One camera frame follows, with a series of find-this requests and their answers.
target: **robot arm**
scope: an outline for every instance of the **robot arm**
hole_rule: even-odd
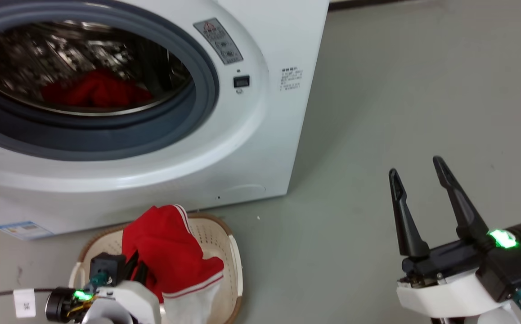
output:
[[[433,163],[448,191],[459,240],[429,248],[418,233],[398,172],[389,173],[399,250],[406,276],[396,293],[404,308],[434,323],[518,323],[521,308],[521,224],[489,230],[441,157]]]
[[[82,324],[160,324],[157,296],[144,286],[147,266],[138,253],[125,256],[101,253],[90,262],[89,283],[82,290],[57,288],[49,296],[46,317],[52,322]]]

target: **gray floor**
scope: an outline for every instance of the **gray floor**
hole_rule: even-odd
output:
[[[521,222],[521,1],[329,15],[289,195],[212,211],[243,257],[238,322],[426,323],[395,294],[388,170],[398,168],[425,240],[449,242],[434,154],[489,226]],[[93,234],[20,242],[0,232],[0,290],[65,285]],[[0,323],[13,319],[1,298]]]

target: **red and white garment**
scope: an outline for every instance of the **red and white garment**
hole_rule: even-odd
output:
[[[180,205],[151,207],[128,225],[122,252],[129,259],[139,251],[148,269],[146,286],[164,302],[171,324],[205,324],[223,279],[220,258],[203,259]]]

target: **plastic basket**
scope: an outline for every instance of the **plastic basket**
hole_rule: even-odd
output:
[[[224,261],[224,278],[219,292],[213,300],[211,317],[208,324],[231,324],[236,320],[243,295],[243,273],[238,246],[230,228],[219,218],[196,213],[189,215],[189,226],[195,238],[201,244],[204,258],[219,257]],[[90,259],[102,252],[120,254],[122,250],[122,230],[126,225],[104,230],[92,238],[82,249],[73,268],[69,287],[81,288],[88,282]],[[75,287],[77,278],[80,285]],[[161,305],[162,323],[170,324]]]

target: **front-loading washing machine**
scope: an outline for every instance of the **front-loading washing machine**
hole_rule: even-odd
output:
[[[0,0],[0,229],[284,195],[328,0]]]

